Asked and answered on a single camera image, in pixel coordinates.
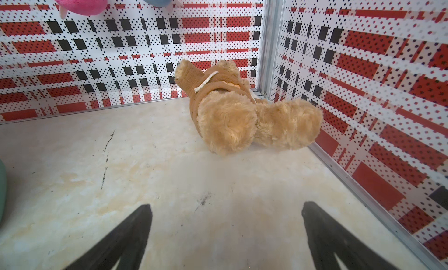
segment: teddy bear ear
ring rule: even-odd
[[[241,79],[240,71],[238,70],[235,62],[233,62],[232,60],[229,60],[229,61],[220,60],[216,65],[218,67],[220,67],[221,69],[224,69],[224,70],[228,71],[229,73],[231,73],[232,75],[236,76],[239,80]]]

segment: black scratch mark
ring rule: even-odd
[[[103,184],[104,184],[104,179],[106,178],[106,171],[108,170],[108,168],[104,168],[104,175],[103,175],[103,182],[101,183],[101,189],[103,189]]]
[[[106,152],[106,148],[108,147],[109,142],[112,140],[112,138],[113,138],[113,134],[115,134],[115,130],[116,130],[116,129],[113,130],[113,133],[112,133],[112,135],[111,135],[111,138],[108,140],[108,143],[107,143],[106,146],[104,147],[104,152]]]

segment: pink plush toy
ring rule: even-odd
[[[100,14],[108,5],[108,0],[55,0],[59,4],[59,12],[62,19],[67,16],[67,11],[81,15]]]

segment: black square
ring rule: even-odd
[[[126,76],[131,76],[134,74],[131,67],[123,67],[123,70],[125,71]]]
[[[99,91],[107,91],[106,86],[105,86],[104,83],[102,83],[102,82],[97,83],[96,86],[98,87],[98,90],[99,90]]]
[[[312,28],[313,26],[310,24],[310,26],[308,26],[308,32],[306,32],[306,36],[307,37],[310,37],[310,34],[311,34],[311,28]]]
[[[181,43],[181,36],[179,34],[171,34],[172,36],[172,43],[178,44]]]
[[[124,47],[121,37],[112,37],[112,41],[115,47]]]
[[[106,26],[109,29],[109,32],[118,31],[118,27],[116,26],[115,19],[106,19]]]
[[[296,27],[294,28],[294,34],[300,34],[300,28],[302,27],[302,23],[296,22]]]
[[[137,82],[135,80],[128,80],[129,87],[137,87]]]
[[[120,19],[120,22],[121,22],[121,27],[123,28],[123,31],[131,31],[132,30],[131,22],[129,21],[129,19]]]
[[[316,46],[316,48],[314,49],[313,58],[319,60],[321,53],[322,53],[322,47]]]
[[[50,30],[52,31],[53,34],[63,33],[57,21],[47,21],[47,24],[50,27]]]
[[[332,37],[330,38],[330,42],[339,43],[340,36],[342,34],[343,29],[333,29]]]
[[[143,28],[143,30],[146,30],[147,27],[146,27],[146,21],[145,21],[145,19],[144,19],[144,18],[141,18],[141,19],[140,19],[140,22],[142,22],[142,28]]]
[[[63,51],[73,50],[72,47],[70,46],[69,41],[67,41],[67,40],[57,40],[57,42],[59,43],[59,45],[60,45],[60,47],[62,48]]]
[[[84,71],[77,71],[76,75],[78,76],[80,81],[85,81],[87,79],[87,75]]]
[[[294,22],[288,21],[288,29],[286,31],[293,32],[293,26],[294,26]]]
[[[261,16],[255,16],[254,26],[261,26]]]
[[[293,40],[293,44],[291,45],[291,49],[296,51],[296,49],[297,49],[297,40]]]
[[[311,84],[312,84],[311,81],[306,80],[306,82],[305,82],[305,90],[306,90],[306,91],[310,91],[310,89],[311,89]]]
[[[83,39],[73,39],[73,41],[75,42],[76,47],[77,47],[79,50],[87,49],[87,47],[86,47],[86,43],[84,43],[84,40],[83,40]]]
[[[87,93],[95,92],[91,84],[83,84],[82,86],[84,86],[84,89],[86,90]]]
[[[92,32],[96,32],[95,25],[93,24],[93,21],[90,19],[89,19],[89,25],[90,25],[90,29],[92,29]]]
[[[159,28],[159,29],[166,29],[167,28],[165,26],[165,18],[156,18],[155,20],[157,22],[157,28]]]
[[[445,210],[448,210],[448,191],[445,186],[441,186],[436,189],[429,197],[437,204],[442,206]]]
[[[101,78],[98,70],[90,70],[90,74],[94,79]]]
[[[336,53],[336,51],[327,49],[327,53],[325,53],[325,57],[323,58],[323,61],[325,63],[331,64],[335,53]]]
[[[96,42],[98,43],[98,47],[99,48],[103,48],[103,43],[101,43],[101,39],[100,38],[96,38]]]
[[[166,64],[166,66],[167,66],[167,71],[174,71],[172,63],[168,63],[168,64]]]
[[[64,23],[69,32],[79,32],[78,27],[76,27],[75,21],[67,20],[67,21],[64,21]]]
[[[170,18],[169,19],[169,26],[171,27],[171,29],[179,28],[179,25],[177,24],[177,18]]]
[[[160,35],[160,43],[163,45],[168,44],[168,35]]]
[[[319,32],[319,39],[322,41],[325,41],[325,38],[327,37],[327,33],[328,33],[328,27],[321,26],[320,32]]]
[[[320,87],[319,85],[316,85],[314,87],[313,95],[316,97],[319,97],[321,92],[322,92],[322,87]]]
[[[128,43],[128,46],[137,46],[134,36],[126,36],[126,41]]]
[[[142,75],[145,73],[145,68],[143,66],[135,66],[138,75]]]
[[[146,78],[141,78],[141,79],[140,79],[140,85],[141,85],[141,86],[148,86],[148,79],[146,79]]]

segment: green plush toy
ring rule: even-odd
[[[6,169],[0,160],[0,222],[3,216],[4,203],[6,201]]]

